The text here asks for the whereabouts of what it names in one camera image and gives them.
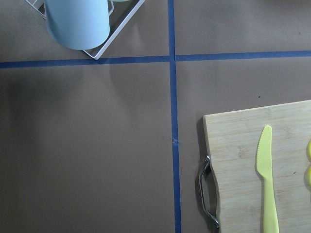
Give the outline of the bamboo cutting board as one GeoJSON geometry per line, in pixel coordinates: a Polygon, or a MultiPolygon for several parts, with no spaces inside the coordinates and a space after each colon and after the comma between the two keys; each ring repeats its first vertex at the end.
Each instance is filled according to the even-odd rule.
{"type": "Polygon", "coordinates": [[[203,116],[221,233],[311,230],[311,103],[203,116]]]}

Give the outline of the yellow plastic knife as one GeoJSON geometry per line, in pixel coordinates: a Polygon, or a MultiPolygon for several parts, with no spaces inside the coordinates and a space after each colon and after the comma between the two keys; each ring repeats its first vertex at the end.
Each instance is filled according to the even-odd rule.
{"type": "Polygon", "coordinates": [[[263,179],[263,231],[278,233],[279,224],[273,184],[272,168],[272,127],[262,129],[256,154],[256,169],[263,179]]]}

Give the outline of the light blue cup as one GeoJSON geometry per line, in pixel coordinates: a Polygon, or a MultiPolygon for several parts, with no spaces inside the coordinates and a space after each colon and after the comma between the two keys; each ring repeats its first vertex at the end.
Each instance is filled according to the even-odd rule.
{"type": "Polygon", "coordinates": [[[46,0],[44,8],[49,35],[66,48],[93,49],[110,34],[106,0],[46,0]]]}

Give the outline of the lemon slice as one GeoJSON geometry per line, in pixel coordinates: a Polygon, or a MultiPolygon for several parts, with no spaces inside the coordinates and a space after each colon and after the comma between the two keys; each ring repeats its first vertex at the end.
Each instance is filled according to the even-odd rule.
{"type": "Polygon", "coordinates": [[[311,159],[311,140],[308,142],[308,145],[307,145],[307,153],[308,153],[308,158],[311,159]]]}
{"type": "Polygon", "coordinates": [[[311,187],[311,166],[309,165],[305,171],[304,181],[307,188],[311,187]]]}

